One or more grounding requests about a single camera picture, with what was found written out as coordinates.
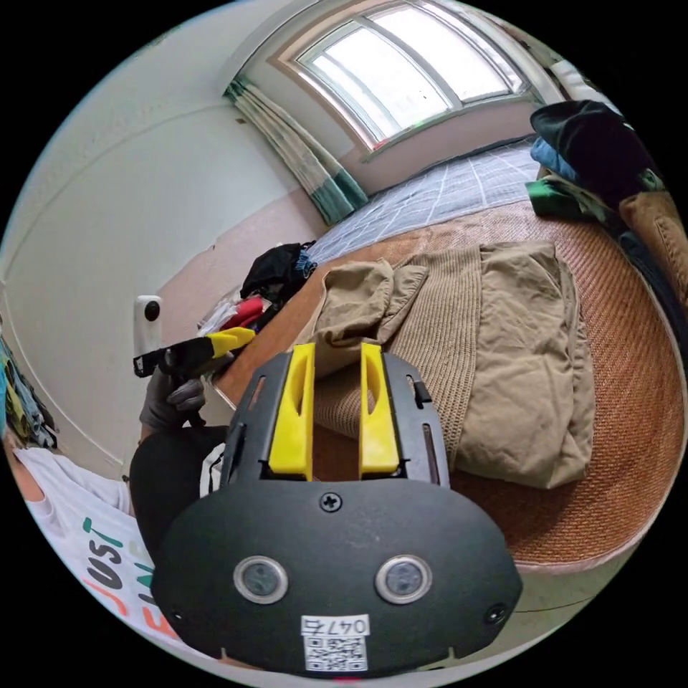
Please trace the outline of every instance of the sticker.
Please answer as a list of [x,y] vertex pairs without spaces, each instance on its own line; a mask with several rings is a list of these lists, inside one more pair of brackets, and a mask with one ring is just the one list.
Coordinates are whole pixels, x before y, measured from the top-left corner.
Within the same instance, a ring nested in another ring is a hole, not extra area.
[[301,635],[309,672],[366,672],[368,614],[359,616],[302,616]]

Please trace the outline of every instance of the white wall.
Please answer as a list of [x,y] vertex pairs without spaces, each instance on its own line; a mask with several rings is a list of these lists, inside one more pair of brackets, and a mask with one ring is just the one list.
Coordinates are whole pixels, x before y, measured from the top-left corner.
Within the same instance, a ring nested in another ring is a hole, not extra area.
[[135,449],[133,298],[297,188],[221,96],[245,37],[312,2],[233,3],[180,27],[89,94],[27,180],[0,256],[4,334],[81,465],[117,473]]
[[126,138],[213,107],[271,33],[317,0],[242,0],[193,19],[108,75],[37,161],[3,239],[0,279],[45,206],[85,166]]

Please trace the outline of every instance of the teal curtain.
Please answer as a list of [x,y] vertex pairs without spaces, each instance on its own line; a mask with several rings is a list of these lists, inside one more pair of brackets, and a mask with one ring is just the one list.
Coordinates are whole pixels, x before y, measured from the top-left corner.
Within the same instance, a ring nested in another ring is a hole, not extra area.
[[236,78],[225,97],[270,142],[328,226],[368,203],[363,189],[334,156],[255,84]]

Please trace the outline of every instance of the fabric pile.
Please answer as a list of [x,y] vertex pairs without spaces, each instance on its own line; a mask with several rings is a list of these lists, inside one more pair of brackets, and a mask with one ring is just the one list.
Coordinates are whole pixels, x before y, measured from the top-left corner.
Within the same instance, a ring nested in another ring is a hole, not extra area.
[[527,183],[535,213],[601,224],[666,314],[688,371],[688,236],[657,165],[624,117],[601,102],[560,102],[534,112]]
[[593,366],[573,276],[550,243],[335,268],[294,344],[306,342],[321,426],[358,436],[360,345],[375,343],[421,374],[450,470],[542,489],[585,477]]
[[4,339],[0,338],[0,393],[4,399],[1,432],[11,427],[23,444],[57,448],[57,426],[34,389],[19,372]]
[[307,251],[313,243],[281,244],[256,258],[244,284],[199,323],[199,336],[231,328],[259,332],[315,271],[317,264]]

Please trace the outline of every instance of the woven rattan mat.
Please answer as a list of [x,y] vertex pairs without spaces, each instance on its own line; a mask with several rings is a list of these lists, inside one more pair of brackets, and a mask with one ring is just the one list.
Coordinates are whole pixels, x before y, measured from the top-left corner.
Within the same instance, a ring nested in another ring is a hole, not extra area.
[[[552,241],[580,290],[593,356],[593,459],[581,482],[551,491],[467,474],[452,487],[502,528],[518,563],[575,566],[622,549],[646,527],[677,470],[684,431],[682,372],[644,283],[601,227],[537,218],[530,203],[387,239],[323,265],[217,383],[238,402],[253,371],[288,348],[312,314],[325,272],[353,260],[394,263],[418,252],[469,243]],[[317,427],[321,480],[355,479],[357,442]]]

